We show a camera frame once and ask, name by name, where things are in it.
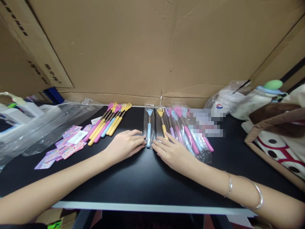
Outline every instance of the label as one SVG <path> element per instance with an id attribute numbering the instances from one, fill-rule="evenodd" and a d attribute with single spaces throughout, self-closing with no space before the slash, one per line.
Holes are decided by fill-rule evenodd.
<path id="1" fill-rule="evenodd" d="M 72 144 L 77 144 L 82 140 L 88 132 L 80 130 L 78 133 L 76 133 L 68 142 Z"/>
<path id="2" fill-rule="evenodd" d="M 92 119 L 92 120 L 91 120 L 92 125 L 95 125 L 95 124 L 98 122 L 98 120 L 101 119 L 101 117 L 102 117 L 102 116 L 100 116 L 100 117 L 98 117 L 98 118 L 95 118 L 95 119 Z"/>

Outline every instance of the green cap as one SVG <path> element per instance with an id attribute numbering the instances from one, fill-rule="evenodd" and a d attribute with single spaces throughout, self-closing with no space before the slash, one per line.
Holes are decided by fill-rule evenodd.
<path id="1" fill-rule="evenodd" d="M 276 90 L 283 86 L 283 82 L 280 80 L 271 80 L 265 83 L 264 88 L 269 90 Z"/>

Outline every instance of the brown cardboard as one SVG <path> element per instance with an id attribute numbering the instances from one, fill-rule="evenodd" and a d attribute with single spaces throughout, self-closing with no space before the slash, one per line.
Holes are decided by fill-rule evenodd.
<path id="1" fill-rule="evenodd" d="M 51 87 L 50 81 L 34 59 L 20 47 L 9 31 L 10 27 L 0 16 L 0 92 L 26 97 Z M 0 96 L 0 102 L 12 102 L 8 96 Z"/>
<path id="2" fill-rule="evenodd" d="M 12 2 L 28 12 L 23 1 Z M 286 68 L 301 55 L 291 51 L 303 33 L 302 0 L 29 3 L 71 79 L 74 88 L 58 88 L 71 100 L 157 105 L 162 96 L 162 103 L 173 98 L 201 107 L 231 80 L 265 82 L 286 49 Z"/>
<path id="3" fill-rule="evenodd" d="M 51 44 L 25 1 L 1 0 L 0 14 L 24 51 L 35 59 L 53 86 L 73 87 Z"/>

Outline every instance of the silver bangle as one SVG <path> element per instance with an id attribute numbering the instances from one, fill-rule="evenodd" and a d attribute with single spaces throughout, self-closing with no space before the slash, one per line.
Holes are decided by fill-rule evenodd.
<path id="1" fill-rule="evenodd" d="M 224 198 L 228 198 L 229 195 L 230 195 L 230 193 L 231 193 L 231 191 L 232 191 L 233 184 L 232 184 L 232 179 L 231 179 L 230 174 L 229 174 L 227 171 L 224 171 L 224 172 L 227 173 L 228 176 L 229 176 L 229 191 L 228 191 L 227 194 L 226 194 L 225 196 L 223 196 L 223 197 L 224 197 Z"/>
<path id="2" fill-rule="evenodd" d="M 248 180 L 249 182 L 251 182 L 254 185 L 254 187 L 256 188 L 256 190 L 258 191 L 258 194 L 260 195 L 260 203 L 256 207 L 249 208 L 249 207 L 246 207 L 244 205 L 241 205 L 241 206 L 243 206 L 245 208 L 249 208 L 249 209 L 254 209 L 254 210 L 259 209 L 263 205 L 263 195 L 261 193 L 261 190 L 259 189 L 259 187 L 252 180 L 250 180 L 250 179 L 248 179 L 246 177 L 243 177 L 243 176 L 239 176 L 239 177 L 242 177 L 242 178 Z"/>

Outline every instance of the back scratcher handle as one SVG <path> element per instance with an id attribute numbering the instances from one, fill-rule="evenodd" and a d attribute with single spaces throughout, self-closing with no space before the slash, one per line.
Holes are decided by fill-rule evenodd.
<path id="1" fill-rule="evenodd" d="M 198 148 L 197 148 L 197 146 L 196 146 L 196 144 L 195 144 L 195 141 L 194 141 L 194 139 L 193 139 L 193 137 L 192 137 L 192 135 L 191 135 L 190 130 L 188 129 L 187 126 L 184 127 L 184 130 L 185 130 L 185 132 L 186 132 L 186 134 L 187 134 L 187 136 L 188 136 L 188 139 L 189 139 L 189 141 L 190 141 L 191 147 L 192 147 L 192 149 L 194 150 L 195 154 L 199 154 L 199 150 L 198 150 Z"/>
<path id="2" fill-rule="evenodd" d="M 96 127 L 99 125 L 99 123 L 101 122 L 101 120 L 98 120 L 97 123 L 91 128 L 91 130 L 89 131 L 89 133 L 84 137 L 84 141 L 87 142 L 91 136 L 91 134 L 93 133 L 93 131 L 96 129 Z"/>
<path id="3" fill-rule="evenodd" d="M 117 129 L 118 125 L 120 124 L 121 120 L 122 120 L 122 117 L 119 117 L 118 121 L 115 123 L 115 125 L 114 125 L 113 128 L 112 128 L 112 130 L 110 131 L 109 136 L 112 136 L 112 135 L 113 135 L 113 133 L 114 133 L 115 130 Z"/>
<path id="4" fill-rule="evenodd" d="M 98 133 L 101 132 L 101 130 L 103 129 L 103 127 L 105 126 L 105 124 L 106 124 L 106 123 L 103 123 L 103 124 L 99 127 L 99 129 L 96 128 L 97 131 L 95 132 L 94 136 L 91 138 L 90 142 L 88 143 L 88 146 L 93 145 L 94 140 L 95 140 L 96 137 L 98 136 Z"/>
<path id="5" fill-rule="evenodd" d="M 185 132 L 183 132 L 183 130 L 180 130 L 181 131 L 181 134 L 183 135 L 183 139 L 184 139 L 184 142 L 185 142 L 185 147 L 187 148 L 188 151 L 190 151 L 193 155 L 194 154 L 194 151 L 192 150 L 192 147 L 188 141 L 188 138 L 187 138 L 187 135 L 185 134 Z"/>
<path id="6" fill-rule="evenodd" d="M 179 127 L 178 127 L 178 126 L 175 126 L 175 129 L 176 129 L 176 132 L 177 132 L 177 135 L 178 135 L 178 140 L 179 140 L 179 142 L 180 142 L 182 145 L 184 145 L 184 142 L 183 142 L 183 140 L 182 140 L 181 133 L 180 133 L 180 131 L 179 131 Z"/>
<path id="7" fill-rule="evenodd" d="M 150 148 L 150 141 L 151 141 L 151 123 L 148 124 L 148 127 L 147 127 L 147 145 L 146 147 L 147 148 Z"/>
<path id="8" fill-rule="evenodd" d="M 165 125 L 162 125 L 162 129 L 163 129 L 164 137 L 166 138 L 166 140 L 168 140 L 168 136 L 165 134 L 165 133 L 166 133 L 166 127 L 165 127 Z"/>
<path id="9" fill-rule="evenodd" d="M 104 130 L 106 129 L 106 127 L 109 125 L 110 121 L 108 120 L 106 122 L 106 124 L 104 125 L 103 129 L 98 133 L 98 135 L 96 136 L 95 140 L 94 140 L 94 143 L 98 143 L 98 141 L 100 140 Z"/>
<path id="10" fill-rule="evenodd" d="M 109 128 L 111 127 L 111 125 L 113 124 L 115 118 L 113 117 L 111 122 L 108 124 L 108 126 L 106 127 L 106 129 L 104 130 L 104 132 L 102 133 L 101 137 L 105 137 L 106 136 L 106 133 L 107 131 L 109 130 Z"/>
<path id="11" fill-rule="evenodd" d="M 214 149 L 213 149 L 213 147 L 211 146 L 209 140 L 208 140 L 206 137 L 203 137 L 203 140 L 205 141 L 205 143 L 206 143 L 208 149 L 209 149 L 211 152 L 213 152 Z"/>
<path id="12" fill-rule="evenodd" d="M 110 134 L 112 128 L 114 127 L 114 125 L 115 125 L 115 123 L 118 121 L 118 119 L 119 119 L 119 116 L 116 116 L 114 122 L 112 123 L 112 125 L 110 126 L 109 130 L 108 130 L 107 133 L 106 133 L 107 135 Z"/>
<path id="13" fill-rule="evenodd" d="M 175 137 L 174 128 L 173 128 L 173 127 L 171 127 L 171 128 L 170 128 L 170 130 L 171 130 L 171 135 L 172 135 L 173 137 Z"/>

